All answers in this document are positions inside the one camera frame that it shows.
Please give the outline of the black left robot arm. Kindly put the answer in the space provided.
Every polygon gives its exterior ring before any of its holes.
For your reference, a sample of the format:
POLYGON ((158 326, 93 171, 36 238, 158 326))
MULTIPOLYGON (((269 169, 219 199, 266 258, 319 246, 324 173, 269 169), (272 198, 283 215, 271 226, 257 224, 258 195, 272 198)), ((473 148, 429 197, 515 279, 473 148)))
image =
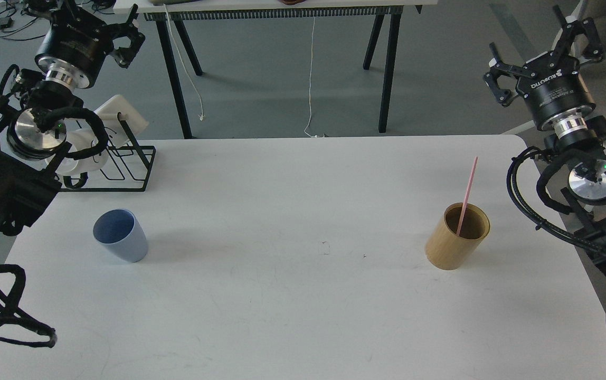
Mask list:
MULTIPOLYGON (((0 234, 7 236, 32 226, 60 192, 64 159, 92 158, 114 145, 74 90, 93 87, 108 56, 128 68, 145 41, 137 5, 115 24, 74 1, 28 1, 24 10, 50 29, 34 58, 37 70, 10 65, 0 83, 0 234)), ((19 306, 25 285, 20 265, 0 264, 0 341, 52 348, 56 330, 19 306)))

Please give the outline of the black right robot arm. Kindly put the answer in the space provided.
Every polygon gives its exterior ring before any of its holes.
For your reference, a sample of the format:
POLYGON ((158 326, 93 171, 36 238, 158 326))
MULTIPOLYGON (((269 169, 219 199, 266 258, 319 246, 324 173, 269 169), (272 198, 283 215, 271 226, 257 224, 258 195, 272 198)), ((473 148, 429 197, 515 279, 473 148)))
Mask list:
POLYGON ((511 65, 491 43, 493 58, 484 81, 499 105, 522 99, 535 127, 550 132, 544 148, 530 146, 512 159, 506 187, 513 204, 537 230, 583 249, 606 275, 606 217, 597 221, 585 209, 606 205, 606 119, 592 116, 595 103, 580 75, 583 65, 604 58, 604 48, 592 18, 567 20, 559 6, 553 12, 561 27, 553 48, 511 65), (541 202, 560 214, 574 214, 580 230, 557 227, 527 204, 518 187, 518 169, 528 159, 546 163, 536 183, 541 202))

